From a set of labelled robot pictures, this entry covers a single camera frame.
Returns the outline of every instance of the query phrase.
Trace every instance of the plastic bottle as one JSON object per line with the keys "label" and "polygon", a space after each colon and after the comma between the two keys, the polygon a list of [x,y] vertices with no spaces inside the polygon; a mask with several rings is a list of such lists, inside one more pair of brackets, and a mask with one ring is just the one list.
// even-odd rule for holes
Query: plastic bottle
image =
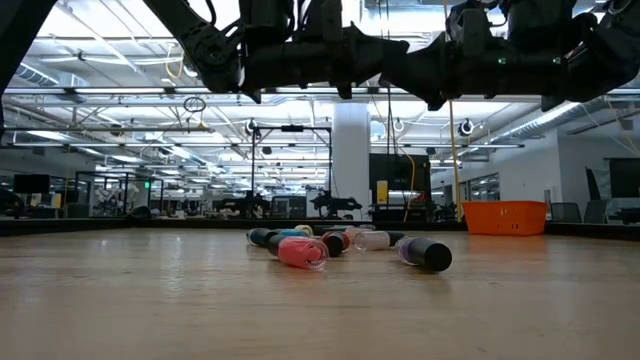
{"label": "plastic bottle", "polygon": [[311,226],[309,225],[298,225],[295,227],[295,229],[304,231],[308,237],[313,236],[313,228],[311,228]]}
{"label": "plastic bottle", "polygon": [[363,228],[363,227],[350,227],[344,230],[344,234],[347,235],[350,241],[353,241],[356,238],[356,235],[363,233],[365,231],[372,231],[372,230]]}
{"label": "plastic bottle", "polygon": [[353,245],[364,251],[387,250],[391,246],[391,238],[385,231],[364,231],[355,236]]}
{"label": "plastic bottle", "polygon": [[435,272],[447,270],[451,265],[451,250],[426,237],[402,238],[396,248],[400,260],[407,265],[421,266]]}
{"label": "plastic bottle", "polygon": [[329,249],[329,256],[331,257],[340,256],[343,251],[349,249],[351,246],[349,237],[344,233],[337,231],[325,233],[320,238],[320,241],[327,246]]}
{"label": "plastic bottle", "polygon": [[278,230],[278,235],[309,237],[305,231],[299,229],[281,229]]}
{"label": "plastic bottle", "polygon": [[265,247],[270,237],[278,235],[274,230],[269,229],[251,229],[247,232],[247,241],[251,245]]}
{"label": "plastic bottle", "polygon": [[270,253],[276,254],[280,262],[302,269],[319,270],[329,258],[329,249],[321,241],[301,236],[275,239],[277,246],[270,246]]}
{"label": "plastic bottle", "polygon": [[387,231],[387,234],[389,234],[389,240],[391,241],[389,246],[396,246],[398,240],[404,237],[404,233],[400,231]]}

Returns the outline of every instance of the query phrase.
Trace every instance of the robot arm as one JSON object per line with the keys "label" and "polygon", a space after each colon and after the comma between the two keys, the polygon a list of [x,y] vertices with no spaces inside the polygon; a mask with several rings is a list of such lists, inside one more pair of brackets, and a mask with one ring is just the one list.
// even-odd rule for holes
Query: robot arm
{"label": "robot arm", "polygon": [[216,93],[245,93],[328,81],[343,99],[351,84],[380,73],[384,59],[406,53],[408,44],[342,27],[340,0],[239,0],[240,19],[224,29],[198,16],[187,0],[144,0],[188,54],[200,80]]}
{"label": "robot arm", "polygon": [[[385,63],[382,80],[438,110],[463,94],[542,95],[548,110],[588,101],[624,85],[640,70],[640,1],[610,0],[572,18],[576,0],[467,0],[452,8],[446,29],[427,48]],[[494,37],[486,13],[500,7],[508,39]]]}

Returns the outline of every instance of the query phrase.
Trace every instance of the ventilation duct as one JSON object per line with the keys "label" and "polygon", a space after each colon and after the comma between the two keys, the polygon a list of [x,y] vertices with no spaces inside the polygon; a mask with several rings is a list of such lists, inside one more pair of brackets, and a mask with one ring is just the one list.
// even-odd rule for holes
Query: ventilation duct
{"label": "ventilation duct", "polygon": [[[22,80],[25,80],[35,86],[38,87],[88,87],[89,82],[84,80],[83,78],[72,74],[63,72],[60,74],[58,78],[54,78],[53,76],[47,75],[42,71],[34,69],[33,67],[20,63],[18,66],[18,70],[15,73],[15,76],[19,77]],[[60,100],[72,101],[76,104],[82,104],[87,101],[85,96],[81,95],[56,95],[56,97]]]}
{"label": "ventilation duct", "polygon": [[58,85],[58,80],[24,63],[20,63],[16,76],[36,86],[49,87]]}
{"label": "ventilation duct", "polygon": [[[623,102],[613,102],[611,106],[615,109],[622,109],[628,108],[629,105]],[[495,144],[508,141],[511,138],[529,138],[542,135],[546,131],[581,118],[587,113],[593,114],[605,109],[609,109],[609,103],[603,97],[598,97],[583,104],[564,103],[547,112],[535,110],[520,118],[515,124],[512,123],[509,126],[510,130],[502,132],[498,136],[493,136],[490,143]]]}

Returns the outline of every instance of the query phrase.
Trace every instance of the orange basket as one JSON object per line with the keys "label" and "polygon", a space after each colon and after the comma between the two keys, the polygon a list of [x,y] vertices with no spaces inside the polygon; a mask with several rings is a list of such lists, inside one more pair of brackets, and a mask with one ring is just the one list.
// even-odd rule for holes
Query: orange basket
{"label": "orange basket", "polygon": [[470,234],[530,236],[544,233],[546,203],[472,201],[462,205]]}

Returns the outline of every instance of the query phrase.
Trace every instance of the metal frame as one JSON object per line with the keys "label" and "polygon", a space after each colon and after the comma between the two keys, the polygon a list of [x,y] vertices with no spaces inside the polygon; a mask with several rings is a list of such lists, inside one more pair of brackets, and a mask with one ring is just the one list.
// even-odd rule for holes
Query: metal frame
{"label": "metal frame", "polygon": [[75,186],[74,186],[74,191],[77,192],[78,191],[78,184],[80,181],[80,176],[85,175],[85,176],[92,176],[94,178],[96,177],[103,177],[104,181],[105,181],[105,188],[106,188],[106,183],[107,183],[107,178],[112,178],[112,179],[118,179],[119,181],[119,186],[122,189],[122,177],[117,177],[117,176],[113,176],[113,175],[124,175],[124,198],[122,199],[122,208],[124,210],[127,209],[127,196],[128,196],[128,190],[129,190],[129,181],[149,181],[149,191],[147,192],[147,206],[149,206],[149,204],[151,203],[151,184],[156,182],[156,181],[160,181],[160,211],[162,212],[162,200],[164,197],[164,179],[161,178],[156,178],[153,176],[136,176],[135,174],[131,174],[129,172],[107,172],[107,171],[76,171],[76,177],[75,177]]}
{"label": "metal frame", "polygon": [[[256,132],[257,131],[261,131],[261,130],[265,130],[267,131],[266,134],[262,135],[262,138],[260,138],[260,141],[258,141],[256,143]],[[258,146],[262,146],[262,147],[296,147],[298,146],[297,144],[293,143],[293,144],[285,144],[285,146],[282,146],[283,144],[265,144],[265,145],[260,145],[260,143],[262,141],[264,141],[273,131],[282,131],[282,132],[304,132],[304,131],[311,131],[313,132],[315,135],[317,135],[318,139],[320,139],[320,141],[323,144],[315,144],[318,147],[324,145],[327,146],[329,148],[329,166],[328,166],[328,177],[329,177],[329,186],[328,186],[328,192],[329,194],[331,194],[331,181],[333,179],[333,174],[332,174],[332,170],[333,170],[333,130],[330,127],[322,127],[322,126],[295,126],[295,125],[284,125],[284,126],[256,126],[253,128],[253,131],[251,132],[251,196],[253,197],[253,195],[255,194],[255,173],[256,173],[256,147]],[[320,134],[318,134],[318,131],[326,131],[329,134],[329,142],[327,143],[322,136],[320,136]]]}

